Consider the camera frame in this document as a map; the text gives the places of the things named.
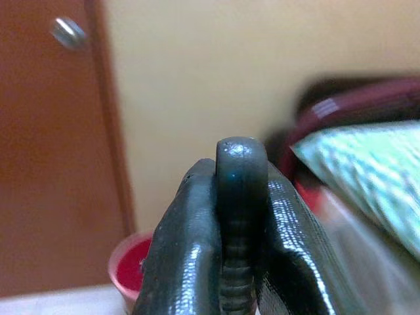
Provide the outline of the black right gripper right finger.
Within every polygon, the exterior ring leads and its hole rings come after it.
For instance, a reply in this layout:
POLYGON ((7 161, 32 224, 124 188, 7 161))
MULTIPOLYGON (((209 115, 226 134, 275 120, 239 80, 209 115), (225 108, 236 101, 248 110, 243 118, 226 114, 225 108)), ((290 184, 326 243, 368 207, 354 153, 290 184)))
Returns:
POLYGON ((317 246, 326 238, 293 185, 268 166, 268 205, 256 267, 260 314, 337 314, 338 307, 317 246))

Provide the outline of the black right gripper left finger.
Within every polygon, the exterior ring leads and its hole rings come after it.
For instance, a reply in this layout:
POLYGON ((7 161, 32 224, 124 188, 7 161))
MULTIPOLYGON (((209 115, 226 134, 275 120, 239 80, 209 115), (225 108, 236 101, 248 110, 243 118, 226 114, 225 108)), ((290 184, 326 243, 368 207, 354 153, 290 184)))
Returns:
POLYGON ((200 159, 154 230, 132 313, 220 314, 221 255, 215 162, 200 159))

